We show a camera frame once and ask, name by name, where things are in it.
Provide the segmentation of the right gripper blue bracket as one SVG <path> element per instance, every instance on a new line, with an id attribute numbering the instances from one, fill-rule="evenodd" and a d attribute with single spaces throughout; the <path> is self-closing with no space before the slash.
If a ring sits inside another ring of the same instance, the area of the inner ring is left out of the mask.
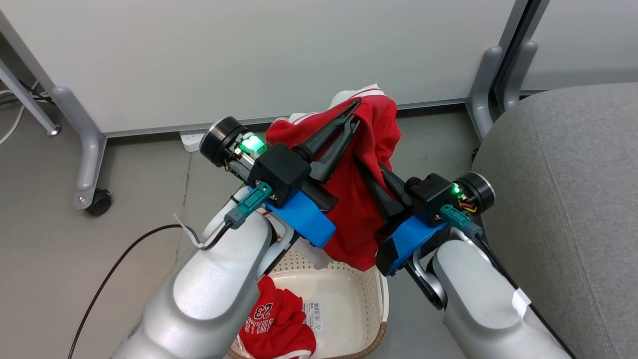
<path id="1" fill-rule="evenodd" d="M 446 227 L 460 230 L 478 248 L 485 248 L 482 229 L 471 217 L 490 209 L 496 193 L 482 175 L 468 172 L 449 181 L 430 174 L 403 181 L 379 164 L 381 185 L 364 162 L 355 158 L 355 165 L 384 221 L 374 235 L 375 263 L 383 275 L 394 275 L 424 246 L 437 248 L 433 237 Z"/>

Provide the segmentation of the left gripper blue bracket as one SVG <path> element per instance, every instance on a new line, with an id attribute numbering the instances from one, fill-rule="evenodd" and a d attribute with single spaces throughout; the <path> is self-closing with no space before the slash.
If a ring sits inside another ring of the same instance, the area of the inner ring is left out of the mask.
<path id="1" fill-rule="evenodd" d="M 214 123 L 202 137 L 199 150 L 215 166 L 239 178 L 248 193 L 223 215 L 214 229 L 214 238 L 207 238 L 199 247 L 214 247 L 228 230 L 239 229 L 248 216 L 264 207 L 312 246 L 323 248 L 334 234 L 335 225 L 319 208 L 328 200 L 312 189 L 309 176 L 321 183 L 332 177 L 360 125 L 355 115 L 360 103 L 360 99 L 353 100 L 292 149 L 281 143 L 262 142 L 233 117 Z M 328 149 L 314 161 L 331 139 Z"/>

